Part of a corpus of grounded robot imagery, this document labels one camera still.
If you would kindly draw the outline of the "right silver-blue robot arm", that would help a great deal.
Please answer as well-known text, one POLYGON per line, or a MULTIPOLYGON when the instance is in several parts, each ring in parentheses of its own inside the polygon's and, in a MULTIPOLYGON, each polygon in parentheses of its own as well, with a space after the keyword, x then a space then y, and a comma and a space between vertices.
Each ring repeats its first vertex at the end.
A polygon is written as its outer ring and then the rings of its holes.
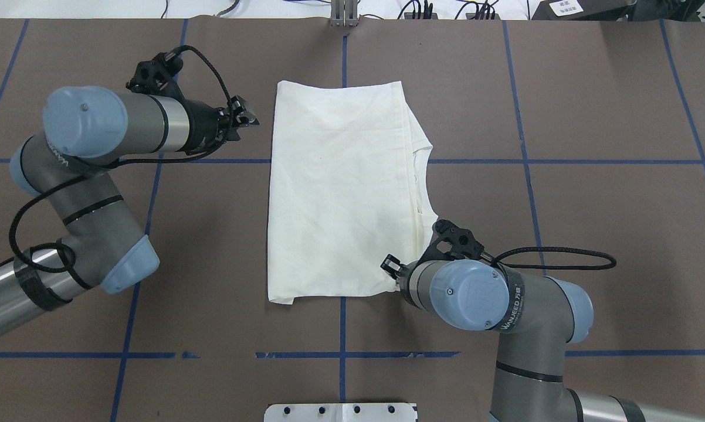
POLYGON ((492 421, 705 421, 564 384, 567 346, 583 341, 594 322, 578 285, 453 253, 409 264, 386 256, 381 267, 414 307, 457 329, 499 334, 492 421))

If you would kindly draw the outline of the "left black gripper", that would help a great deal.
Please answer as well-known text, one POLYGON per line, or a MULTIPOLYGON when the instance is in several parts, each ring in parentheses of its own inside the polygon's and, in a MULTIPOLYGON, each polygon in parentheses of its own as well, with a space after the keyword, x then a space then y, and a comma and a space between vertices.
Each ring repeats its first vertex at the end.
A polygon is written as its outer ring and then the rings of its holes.
POLYGON ((189 118, 187 155, 213 153, 226 142, 228 131, 229 141, 240 141, 240 129, 260 125, 242 96, 232 96, 229 107, 211 107, 201 101, 186 100, 185 109, 189 118))

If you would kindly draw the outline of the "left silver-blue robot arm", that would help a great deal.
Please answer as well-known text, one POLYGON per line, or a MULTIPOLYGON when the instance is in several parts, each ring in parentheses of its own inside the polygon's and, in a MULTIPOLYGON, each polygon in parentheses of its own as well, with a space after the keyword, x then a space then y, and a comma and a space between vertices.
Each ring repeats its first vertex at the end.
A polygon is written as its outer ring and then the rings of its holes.
POLYGON ((42 122, 10 161, 12 179, 32 199, 12 219, 13 257, 0 264, 0 336, 95 287, 122 292, 160 266, 112 170, 158 152, 197 160, 259 123, 240 96, 211 107, 174 85, 134 84, 127 93, 57 89, 42 122))

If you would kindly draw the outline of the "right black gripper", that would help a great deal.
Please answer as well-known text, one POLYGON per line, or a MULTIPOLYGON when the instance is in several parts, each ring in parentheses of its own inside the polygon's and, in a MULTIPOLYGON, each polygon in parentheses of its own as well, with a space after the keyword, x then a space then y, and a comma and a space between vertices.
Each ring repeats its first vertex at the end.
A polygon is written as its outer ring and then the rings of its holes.
POLYGON ((399 291, 407 304, 417 307, 417 309, 426 308, 424 299, 426 295, 425 263, 412 263, 404 267, 402 272, 400 260, 392 254, 388 254, 380 264, 380 268, 390 277, 398 277, 399 291))

